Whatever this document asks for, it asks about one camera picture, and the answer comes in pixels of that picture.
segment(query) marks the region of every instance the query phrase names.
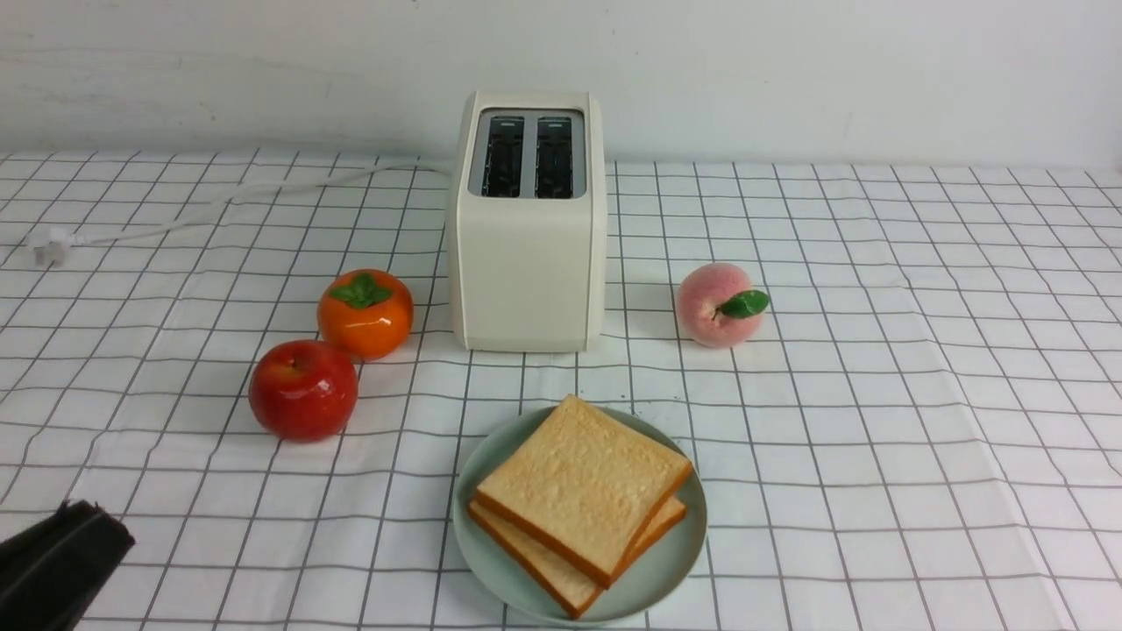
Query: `artificial persimmon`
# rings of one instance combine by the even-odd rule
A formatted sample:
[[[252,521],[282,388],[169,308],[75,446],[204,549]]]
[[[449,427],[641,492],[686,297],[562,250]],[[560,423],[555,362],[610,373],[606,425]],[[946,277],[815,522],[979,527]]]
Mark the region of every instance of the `artificial persimmon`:
[[[413,295],[383,269],[353,269],[335,278],[316,309],[320,335],[361,362],[393,353],[413,329]]]

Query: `bread slice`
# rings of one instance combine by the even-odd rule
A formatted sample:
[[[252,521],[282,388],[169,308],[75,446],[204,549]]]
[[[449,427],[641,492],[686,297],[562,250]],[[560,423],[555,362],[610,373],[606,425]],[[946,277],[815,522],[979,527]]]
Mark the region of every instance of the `bread slice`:
[[[542,546],[534,538],[518,530],[511,522],[488,511],[478,502],[468,504],[468,514],[494,539],[508,555],[514,557],[534,580],[565,610],[573,620],[580,618],[592,606],[604,588],[592,583],[579,569],[555,552]],[[671,497],[662,504],[654,519],[643,530],[635,547],[627,552],[624,570],[632,566],[662,536],[686,518],[686,504],[678,497]]]
[[[692,469],[682,454],[569,395],[475,499],[606,589]]]

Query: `power cord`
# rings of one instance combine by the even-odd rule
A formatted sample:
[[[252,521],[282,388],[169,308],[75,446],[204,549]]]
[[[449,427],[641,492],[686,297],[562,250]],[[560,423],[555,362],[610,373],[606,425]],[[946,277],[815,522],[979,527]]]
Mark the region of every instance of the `power cord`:
[[[65,229],[59,227],[50,227],[29,234],[27,236],[26,244],[35,257],[35,264],[39,267],[47,267],[52,264],[63,263],[66,259],[66,255],[70,249],[73,247],[151,237],[154,235],[171,232],[172,230],[177,230],[186,226],[197,226],[212,221],[222,214],[222,211],[226,210],[228,204],[233,202],[234,198],[245,196],[249,193],[319,189],[321,186],[331,186],[358,177],[366,177],[383,171],[402,170],[431,171],[443,175],[450,174],[448,165],[442,163],[387,162],[323,180],[312,180],[306,182],[289,182],[287,180],[247,182],[226,191],[212,200],[206,208],[160,226],[131,228],[117,232],[83,232],[81,235],[67,232]]]

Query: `red apple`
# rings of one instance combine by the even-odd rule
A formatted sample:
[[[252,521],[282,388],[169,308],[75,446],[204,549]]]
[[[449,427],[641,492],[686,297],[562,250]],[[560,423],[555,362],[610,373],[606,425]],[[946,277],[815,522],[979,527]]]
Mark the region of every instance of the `red apple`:
[[[678,327],[702,346],[729,348],[763,323],[767,294],[752,289],[747,273],[732,263],[710,263],[689,273],[678,287]]]
[[[254,367],[249,408],[283,440],[311,442],[342,431],[358,402],[358,374],[342,350],[314,339],[272,348]]]

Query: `plug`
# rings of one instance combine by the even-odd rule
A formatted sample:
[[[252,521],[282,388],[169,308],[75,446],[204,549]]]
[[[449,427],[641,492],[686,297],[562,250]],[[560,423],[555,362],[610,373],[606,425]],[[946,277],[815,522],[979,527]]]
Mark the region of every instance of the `plug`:
[[[37,267],[49,267],[66,260],[66,254],[76,243],[74,235],[59,227],[33,231],[27,236],[27,248],[35,257]]]

